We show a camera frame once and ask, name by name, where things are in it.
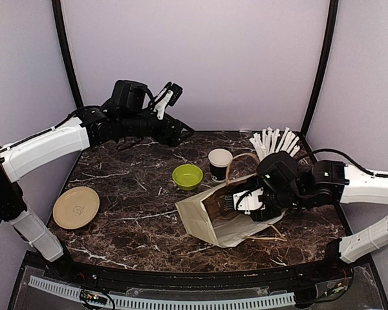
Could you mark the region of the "black frame post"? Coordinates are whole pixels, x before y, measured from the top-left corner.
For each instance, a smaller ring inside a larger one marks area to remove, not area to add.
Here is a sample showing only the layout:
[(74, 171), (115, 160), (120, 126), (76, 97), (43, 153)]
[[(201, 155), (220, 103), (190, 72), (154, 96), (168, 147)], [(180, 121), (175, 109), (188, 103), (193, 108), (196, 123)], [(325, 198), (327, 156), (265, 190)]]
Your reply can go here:
[(65, 28), (65, 21), (63, 18), (62, 12), (62, 2), (60, 0), (52, 0), (52, 11), (54, 16), (54, 23), (56, 26), (56, 32), (59, 42), (59, 49), (61, 51), (61, 56), (63, 64), (65, 67), (65, 72), (69, 82), (70, 91), (72, 98), (74, 100), (76, 108), (83, 107), (83, 100), (80, 94), (80, 88), (77, 81), (74, 65), (72, 62), (72, 56), (70, 54), (69, 42), (67, 37), (67, 32)]
[(307, 137), (307, 134), (309, 132), (309, 129), (314, 117), (316, 106), (318, 104), (319, 95), (321, 92), (325, 73), (327, 70), (327, 65), (329, 62), (330, 49), (332, 46), (332, 40), (334, 37), (334, 30), (335, 30), (336, 20), (338, 16), (338, 7), (339, 7), (338, 0), (329, 1), (329, 10), (327, 14), (327, 22), (325, 26), (325, 34), (323, 38), (323, 44), (321, 47), (318, 68), (316, 70), (316, 76), (314, 79), (312, 92), (308, 101), (307, 110), (305, 112), (305, 117), (303, 119), (303, 123), (300, 130), (300, 133), (303, 135), (303, 137)]

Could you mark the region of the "black cup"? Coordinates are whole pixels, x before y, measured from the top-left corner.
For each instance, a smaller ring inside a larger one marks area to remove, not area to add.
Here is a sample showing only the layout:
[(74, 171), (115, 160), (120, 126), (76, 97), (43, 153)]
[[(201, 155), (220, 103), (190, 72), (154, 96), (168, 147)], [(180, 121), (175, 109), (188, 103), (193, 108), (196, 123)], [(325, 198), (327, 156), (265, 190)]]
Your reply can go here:
[(223, 182), (226, 179), (226, 171), (231, 163), (233, 155), (226, 149), (213, 149), (208, 154), (211, 178), (215, 182)]

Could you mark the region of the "beige round plate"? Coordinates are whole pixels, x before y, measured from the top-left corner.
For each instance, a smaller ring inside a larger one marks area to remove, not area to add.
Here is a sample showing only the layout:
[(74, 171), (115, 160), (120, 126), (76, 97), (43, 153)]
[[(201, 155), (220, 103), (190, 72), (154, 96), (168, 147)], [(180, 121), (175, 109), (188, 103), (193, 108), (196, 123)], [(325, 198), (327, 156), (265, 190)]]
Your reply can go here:
[(63, 229), (79, 229), (98, 213), (100, 198), (89, 187), (75, 187), (64, 192), (55, 202), (53, 219)]

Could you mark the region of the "brown cardboard cup carrier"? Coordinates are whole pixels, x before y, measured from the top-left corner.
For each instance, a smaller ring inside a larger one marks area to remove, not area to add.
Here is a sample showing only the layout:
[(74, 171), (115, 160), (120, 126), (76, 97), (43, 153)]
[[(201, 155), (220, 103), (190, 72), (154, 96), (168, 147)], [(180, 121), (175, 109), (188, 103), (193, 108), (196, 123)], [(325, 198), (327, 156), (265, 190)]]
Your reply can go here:
[(224, 209), (225, 192), (215, 191), (211, 196), (202, 201), (210, 217), (212, 224), (219, 220), (231, 220), (239, 214), (235, 211), (226, 211)]

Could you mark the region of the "cream paper carry bag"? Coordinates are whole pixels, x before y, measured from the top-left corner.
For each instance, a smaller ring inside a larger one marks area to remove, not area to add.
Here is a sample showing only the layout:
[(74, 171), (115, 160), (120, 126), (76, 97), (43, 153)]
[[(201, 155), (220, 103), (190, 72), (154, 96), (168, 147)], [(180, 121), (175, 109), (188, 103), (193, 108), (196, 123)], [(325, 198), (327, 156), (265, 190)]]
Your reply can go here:
[(248, 215), (235, 211), (239, 214), (235, 218), (231, 220), (219, 220), (217, 223), (212, 224), (202, 201), (211, 196), (215, 191), (221, 191), (227, 194), (230, 189), (233, 189), (236, 185), (244, 184), (246, 179), (250, 177), (250, 175), (247, 175), (231, 180), (231, 164), (227, 167), (226, 179), (222, 184), (200, 194), (195, 194), (189, 198), (180, 200), (175, 204), (188, 234), (222, 248), (235, 247), (245, 239), (253, 238), (254, 234), (273, 226), (282, 220), (285, 215), (282, 212), (282, 215), (271, 220), (255, 222)]

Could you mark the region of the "white wrapped straws bundle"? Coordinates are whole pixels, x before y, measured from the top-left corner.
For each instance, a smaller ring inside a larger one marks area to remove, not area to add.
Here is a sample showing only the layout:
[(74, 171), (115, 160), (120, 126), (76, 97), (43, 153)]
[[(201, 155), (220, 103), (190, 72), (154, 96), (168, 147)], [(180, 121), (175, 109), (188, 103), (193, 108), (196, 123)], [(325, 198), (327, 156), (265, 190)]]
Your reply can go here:
[(300, 138), (294, 134), (289, 127), (284, 131), (268, 127), (261, 133), (254, 133), (249, 139), (254, 147), (259, 161), (265, 159), (273, 153), (285, 151), (291, 157), (294, 157), (300, 150), (298, 145)]

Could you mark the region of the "right black frame post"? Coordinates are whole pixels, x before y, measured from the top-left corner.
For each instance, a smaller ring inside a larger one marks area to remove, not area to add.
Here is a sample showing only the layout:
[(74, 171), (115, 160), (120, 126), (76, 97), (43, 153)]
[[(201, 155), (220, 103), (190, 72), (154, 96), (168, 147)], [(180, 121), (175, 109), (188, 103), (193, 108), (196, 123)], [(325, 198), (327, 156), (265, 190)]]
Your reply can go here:
[(312, 92), (308, 101), (307, 110), (305, 112), (305, 117), (303, 119), (303, 123), (300, 130), (300, 133), (303, 135), (303, 137), (307, 137), (307, 134), (309, 132), (309, 129), (314, 117), (316, 106), (318, 104), (319, 95), (321, 92), (325, 73), (327, 70), (327, 65), (329, 62), (330, 49), (332, 46), (332, 40), (334, 37), (334, 30), (335, 30), (336, 20), (338, 16), (338, 7), (339, 7), (338, 0), (329, 1), (329, 10), (327, 14), (327, 22), (325, 26), (325, 34), (323, 38), (323, 44), (321, 47), (318, 68), (316, 70), (316, 76), (314, 79)]

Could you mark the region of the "black front rail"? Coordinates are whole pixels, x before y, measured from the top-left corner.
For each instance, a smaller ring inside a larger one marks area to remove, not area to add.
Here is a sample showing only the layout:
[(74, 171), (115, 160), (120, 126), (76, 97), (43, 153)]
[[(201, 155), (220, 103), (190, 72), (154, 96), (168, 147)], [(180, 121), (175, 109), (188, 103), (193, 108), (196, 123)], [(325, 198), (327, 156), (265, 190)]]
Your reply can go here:
[(87, 249), (70, 246), (72, 260), (52, 266), (52, 270), (66, 279), (76, 279), (95, 285), (95, 274), (104, 280), (119, 281), (136, 278), (146, 283), (191, 283), (199, 281), (232, 283), (242, 277), (286, 281), (306, 285), (331, 280), (341, 275), (334, 263), (324, 262), (295, 247), (263, 248), (249, 243), (222, 249), (216, 246), (196, 249), (158, 247), (141, 244), (136, 247)]

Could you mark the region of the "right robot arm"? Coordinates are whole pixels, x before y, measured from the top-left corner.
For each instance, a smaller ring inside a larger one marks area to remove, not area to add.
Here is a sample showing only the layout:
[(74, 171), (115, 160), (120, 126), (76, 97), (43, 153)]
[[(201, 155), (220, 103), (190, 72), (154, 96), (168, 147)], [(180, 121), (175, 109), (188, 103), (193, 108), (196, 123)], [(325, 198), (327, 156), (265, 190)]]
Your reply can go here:
[[(265, 185), (264, 204), (280, 209), (323, 205), (375, 203), (388, 205), (388, 172), (367, 170), (349, 160), (321, 160), (308, 171), (285, 151), (273, 153), (258, 164), (256, 173)], [(325, 260), (317, 267), (323, 280), (331, 280), (358, 258), (388, 245), (388, 215), (356, 232), (333, 240), (325, 249)]]

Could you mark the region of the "green bowl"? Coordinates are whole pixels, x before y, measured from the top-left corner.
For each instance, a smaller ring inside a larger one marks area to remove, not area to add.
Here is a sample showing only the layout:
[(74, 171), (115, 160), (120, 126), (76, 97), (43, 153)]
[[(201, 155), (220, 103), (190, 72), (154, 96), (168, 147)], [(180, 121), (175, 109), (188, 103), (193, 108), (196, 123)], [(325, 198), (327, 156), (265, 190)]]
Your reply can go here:
[(203, 171), (196, 165), (184, 164), (174, 169), (172, 178), (179, 189), (192, 191), (200, 185)]

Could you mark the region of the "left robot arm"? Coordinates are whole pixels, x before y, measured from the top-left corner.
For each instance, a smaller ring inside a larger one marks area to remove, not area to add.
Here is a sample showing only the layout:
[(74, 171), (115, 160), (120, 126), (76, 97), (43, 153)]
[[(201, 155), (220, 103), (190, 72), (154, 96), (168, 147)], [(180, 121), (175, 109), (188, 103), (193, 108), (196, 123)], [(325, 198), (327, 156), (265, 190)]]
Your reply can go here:
[(159, 144), (176, 147), (194, 130), (166, 113), (183, 89), (168, 82), (158, 95), (136, 81), (118, 80), (103, 105), (84, 106), (51, 128), (25, 139), (0, 145), (0, 222), (8, 222), (65, 282), (78, 277), (68, 250), (52, 234), (23, 198), (18, 181), (65, 155), (122, 138), (150, 137)]

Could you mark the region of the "left black frame post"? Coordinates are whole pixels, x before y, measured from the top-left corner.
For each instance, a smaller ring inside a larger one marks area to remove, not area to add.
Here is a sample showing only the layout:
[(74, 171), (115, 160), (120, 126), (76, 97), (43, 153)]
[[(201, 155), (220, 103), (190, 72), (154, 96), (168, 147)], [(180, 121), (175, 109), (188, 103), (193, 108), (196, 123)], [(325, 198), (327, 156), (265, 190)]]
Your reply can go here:
[(61, 56), (63, 64), (65, 67), (65, 72), (69, 82), (70, 91), (72, 98), (74, 100), (76, 108), (83, 107), (83, 100), (80, 94), (80, 88), (77, 81), (74, 65), (72, 62), (72, 56), (70, 54), (69, 42), (67, 37), (67, 32), (65, 28), (65, 21), (63, 18), (62, 12), (62, 2), (60, 0), (52, 0), (52, 11), (54, 16), (54, 23), (56, 26), (56, 32), (59, 42), (59, 49), (61, 51)]

